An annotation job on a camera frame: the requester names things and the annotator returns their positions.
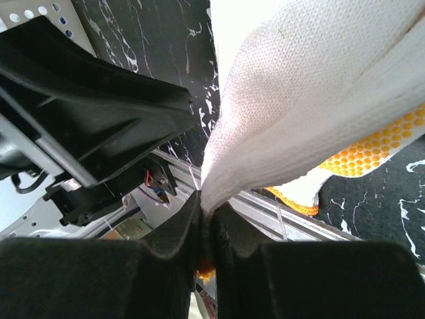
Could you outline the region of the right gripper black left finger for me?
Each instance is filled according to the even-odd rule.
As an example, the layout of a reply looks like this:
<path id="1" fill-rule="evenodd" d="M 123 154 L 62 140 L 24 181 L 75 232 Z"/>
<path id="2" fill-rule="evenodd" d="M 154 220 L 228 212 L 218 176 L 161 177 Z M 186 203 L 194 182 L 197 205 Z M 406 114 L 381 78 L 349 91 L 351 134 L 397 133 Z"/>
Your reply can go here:
<path id="1" fill-rule="evenodd" d="M 1 317 L 187 318 L 200 196 L 137 241 L 2 240 Z"/>

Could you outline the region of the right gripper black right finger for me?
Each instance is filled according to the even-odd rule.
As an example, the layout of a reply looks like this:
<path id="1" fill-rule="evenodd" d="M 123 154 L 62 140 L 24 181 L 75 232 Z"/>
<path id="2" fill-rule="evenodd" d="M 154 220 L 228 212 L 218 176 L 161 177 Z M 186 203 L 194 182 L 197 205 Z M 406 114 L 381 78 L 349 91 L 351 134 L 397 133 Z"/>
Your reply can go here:
<path id="1" fill-rule="evenodd" d="M 213 229 L 219 318 L 424 317 L 424 281 L 399 245 L 276 242 L 227 204 Z"/>

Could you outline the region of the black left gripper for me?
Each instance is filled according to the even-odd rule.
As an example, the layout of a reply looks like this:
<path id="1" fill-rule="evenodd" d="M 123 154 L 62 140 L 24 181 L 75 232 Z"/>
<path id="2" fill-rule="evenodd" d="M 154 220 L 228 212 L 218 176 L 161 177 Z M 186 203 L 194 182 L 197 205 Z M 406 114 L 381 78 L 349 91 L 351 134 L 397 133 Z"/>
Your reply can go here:
<path id="1" fill-rule="evenodd" d="M 145 181 L 141 161 L 190 130 L 190 92 L 97 59 L 49 21 L 1 33 L 1 177 L 85 226 Z"/>

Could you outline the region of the white glove orange cuff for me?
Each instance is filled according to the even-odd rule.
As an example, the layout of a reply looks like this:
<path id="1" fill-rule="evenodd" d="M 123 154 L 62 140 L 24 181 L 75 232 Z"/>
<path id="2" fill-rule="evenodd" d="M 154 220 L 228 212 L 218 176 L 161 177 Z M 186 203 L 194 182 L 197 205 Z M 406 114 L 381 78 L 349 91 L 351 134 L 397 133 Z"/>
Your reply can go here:
<path id="1" fill-rule="evenodd" d="M 424 135 L 423 1 L 212 1 L 211 24 L 220 114 L 201 167 L 201 278 L 231 197 L 266 188 L 315 215 L 331 176 L 364 176 Z"/>

